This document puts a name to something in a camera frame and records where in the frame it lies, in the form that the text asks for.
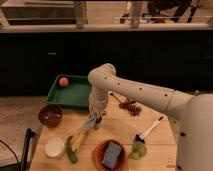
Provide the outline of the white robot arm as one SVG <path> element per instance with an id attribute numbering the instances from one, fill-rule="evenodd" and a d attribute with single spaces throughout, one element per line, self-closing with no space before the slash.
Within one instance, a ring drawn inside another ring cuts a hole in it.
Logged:
<path id="1" fill-rule="evenodd" d="M 102 112 L 113 91 L 172 117 L 180 124 L 175 171 L 213 171 L 213 93 L 191 95 L 123 79 L 110 63 L 91 70 L 88 81 L 91 112 Z"/>

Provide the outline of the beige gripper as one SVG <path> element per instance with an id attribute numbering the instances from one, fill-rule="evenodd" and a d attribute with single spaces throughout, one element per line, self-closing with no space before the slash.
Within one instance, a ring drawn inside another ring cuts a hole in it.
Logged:
<path id="1" fill-rule="evenodd" d="M 96 115 L 97 117 L 101 117 L 107 114 L 106 110 L 99 109 L 92 104 L 89 105 L 89 112 L 91 116 Z"/>

